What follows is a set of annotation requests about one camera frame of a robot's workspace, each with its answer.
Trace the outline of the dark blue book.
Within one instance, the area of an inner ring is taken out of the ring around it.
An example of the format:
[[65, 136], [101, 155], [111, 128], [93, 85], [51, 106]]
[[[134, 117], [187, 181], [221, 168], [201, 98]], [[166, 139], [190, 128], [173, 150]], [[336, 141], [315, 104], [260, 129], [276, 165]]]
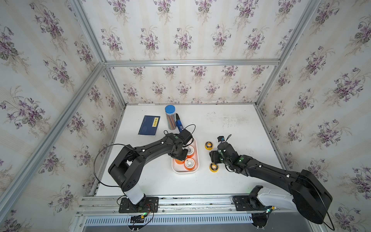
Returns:
[[155, 136], [157, 133], [159, 121], [160, 116], [145, 115], [138, 134], [146, 136]]

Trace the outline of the blue stapler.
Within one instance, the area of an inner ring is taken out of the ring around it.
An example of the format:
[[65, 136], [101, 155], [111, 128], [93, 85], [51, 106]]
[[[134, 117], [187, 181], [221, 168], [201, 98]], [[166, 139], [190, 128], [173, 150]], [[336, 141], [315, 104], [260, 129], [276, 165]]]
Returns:
[[175, 119], [176, 119], [175, 120], [175, 124], [176, 124], [179, 132], [182, 132], [184, 130], [184, 127], [183, 127], [183, 125], [181, 123], [181, 120], [180, 120], [180, 117], [179, 117], [179, 115], [177, 113], [175, 114]]

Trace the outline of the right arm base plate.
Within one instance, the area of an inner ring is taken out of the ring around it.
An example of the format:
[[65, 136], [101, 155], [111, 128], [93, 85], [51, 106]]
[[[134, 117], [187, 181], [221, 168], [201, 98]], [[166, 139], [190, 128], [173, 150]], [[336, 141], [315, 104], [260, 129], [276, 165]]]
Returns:
[[236, 211], [264, 211], [266, 213], [274, 211], [273, 206], [264, 206], [257, 196], [237, 195], [232, 198]]

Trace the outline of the white plastic storage box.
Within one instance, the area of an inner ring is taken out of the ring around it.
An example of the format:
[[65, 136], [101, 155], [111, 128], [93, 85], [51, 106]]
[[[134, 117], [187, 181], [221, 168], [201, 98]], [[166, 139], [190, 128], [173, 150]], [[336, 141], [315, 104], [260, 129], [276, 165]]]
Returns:
[[194, 149], [195, 149], [195, 154], [192, 157], [196, 162], [195, 169], [192, 170], [192, 171], [188, 171], [188, 170], [185, 169], [183, 164], [179, 165], [175, 162], [175, 159], [172, 159], [172, 169], [175, 173], [177, 173], [177, 174], [190, 174], [190, 173], [194, 173], [198, 170], [198, 168], [200, 166], [200, 161], [199, 161], [198, 145], [197, 145], [196, 139], [193, 139], [193, 142], [190, 144], [190, 146], [193, 146]]

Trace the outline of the aluminium front rail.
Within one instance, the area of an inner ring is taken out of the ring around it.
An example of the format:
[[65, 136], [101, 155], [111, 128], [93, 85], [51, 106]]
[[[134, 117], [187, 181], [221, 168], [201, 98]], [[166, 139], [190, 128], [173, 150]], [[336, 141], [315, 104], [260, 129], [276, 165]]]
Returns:
[[[264, 206], [273, 206], [276, 211], [297, 212], [297, 207], [291, 194], [268, 188], [262, 188], [256, 194], [159, 195], [147, 197], [159, 198], [158, 214], [203, 214], [237, 212], [232, 200], [233, 196], [237, 195], [257, 196]], [[120, 214], [118, 210], [122, 198], [118, 196], [84, 197], [76, 214], [78, 216], [118, 215]]]

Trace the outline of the orange sealing tape roll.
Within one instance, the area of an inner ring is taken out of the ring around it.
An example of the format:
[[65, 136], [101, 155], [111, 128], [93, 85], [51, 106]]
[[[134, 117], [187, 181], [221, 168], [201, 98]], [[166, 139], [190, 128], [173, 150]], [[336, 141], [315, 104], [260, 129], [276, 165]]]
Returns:
[[184, 167], [188, 171], [192, 171], [196, 167], [196, 162], [193, 158], [187, 158], [184, 162]]
[[182, 164], [185, 163], [184, 160], [179, 160], [179, 159], [175, 159], [175, 162], [176, 162], [177, 164], [179, 164], [179, 165], [182, 165]]
[[192, 158], [195, 154], [195, 149], [193, 146], [187, 146], [187, 158]]

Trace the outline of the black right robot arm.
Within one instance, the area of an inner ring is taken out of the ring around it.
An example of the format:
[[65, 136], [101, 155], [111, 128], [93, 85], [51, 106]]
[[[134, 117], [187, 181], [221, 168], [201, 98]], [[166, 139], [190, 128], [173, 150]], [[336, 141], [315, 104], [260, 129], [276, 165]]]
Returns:
[[253, 157], [239, 155], [228, 142], [221, 142], [209, 155], [212, 163], [223, 163], [230, 172], [254, 177], [280, 188], [278, 193], [273, 193], [263, 186], [255, 186], [247, 196], [234, 197], [238, 211], [271, 212], [271, 208], [277, 206], [297, 210], [310, 222], [323, 224], [333, 198], [310, 171], [283, 170]]

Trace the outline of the small yellow-black tape roll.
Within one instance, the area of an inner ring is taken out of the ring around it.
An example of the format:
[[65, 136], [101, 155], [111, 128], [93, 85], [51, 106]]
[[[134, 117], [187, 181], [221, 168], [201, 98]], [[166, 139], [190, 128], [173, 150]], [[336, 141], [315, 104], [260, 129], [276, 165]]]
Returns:
[[219, 170], [219, 165], [218, 164], [216, 164], [216, 163], [210, 163], [210, 165], [209, 165], [209, 170], [211, 171], [211, 172], [213, 172], [213, 173], [216, 173], [216, 172], [218, 172], [218, 170]]
[[206, 150], [212, 150], [214, 145], [211, 141], [208, 141], [208, 142], [205, 143], [204, 146], [205, 146]]

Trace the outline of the blue-lidded pencil tube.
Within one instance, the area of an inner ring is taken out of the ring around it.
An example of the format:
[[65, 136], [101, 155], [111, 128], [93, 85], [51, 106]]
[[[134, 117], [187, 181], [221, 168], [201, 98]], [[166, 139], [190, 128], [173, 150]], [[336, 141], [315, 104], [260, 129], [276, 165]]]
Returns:
[[170, 130], [175, 130], [177, 128], [175, 120], [176, 120], [176, 113], [175, 113], [175, 106], [174, 105], [167, 105], [165, 107], [166, 118], [168, 122], [168, 126]]

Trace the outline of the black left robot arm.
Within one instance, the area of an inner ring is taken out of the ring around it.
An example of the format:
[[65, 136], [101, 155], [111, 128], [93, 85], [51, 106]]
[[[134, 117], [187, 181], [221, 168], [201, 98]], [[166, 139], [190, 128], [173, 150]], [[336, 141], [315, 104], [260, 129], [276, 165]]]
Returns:
[[165, 154], [184, 161], [187, 157], [185, 147], [192, 142], [192, 134], [183, 130], [181, 133], [167, 133], [160, 140], [141, 147], [125, 145], [108, 168], [108, 173], [131, 204], [143, 205], [146, 195], [138, 182], [144, 166]]

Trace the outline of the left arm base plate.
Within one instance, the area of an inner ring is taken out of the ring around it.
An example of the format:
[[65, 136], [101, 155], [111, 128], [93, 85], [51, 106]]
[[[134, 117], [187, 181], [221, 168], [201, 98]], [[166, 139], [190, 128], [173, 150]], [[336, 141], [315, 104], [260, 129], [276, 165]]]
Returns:
[[149, 210], [152, 213], [158, 211], [159, 198], [158, 197], [144, 197], [136, 205], [133, 204], [128, 198], [122, 198], [119, 205], [119, 213], [144, 213]]

